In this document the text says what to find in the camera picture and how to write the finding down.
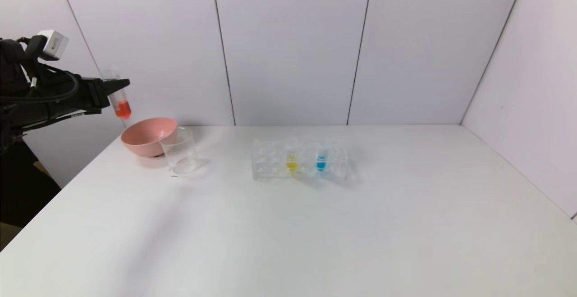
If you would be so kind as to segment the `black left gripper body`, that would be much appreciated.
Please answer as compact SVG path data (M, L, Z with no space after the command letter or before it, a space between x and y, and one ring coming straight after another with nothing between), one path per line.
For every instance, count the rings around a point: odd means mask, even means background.
M73 76L78 82L78 90L69 98L50 102L48 104L48 114L50 118L60 118L60 116L81 111L100 114L103 108L110 105L109 100L106 98L105 87L101 79L83 78L79 74L74 74ZM49 96L69 92L72 88L72 78L69 75L61 74L52 79L49 87Z

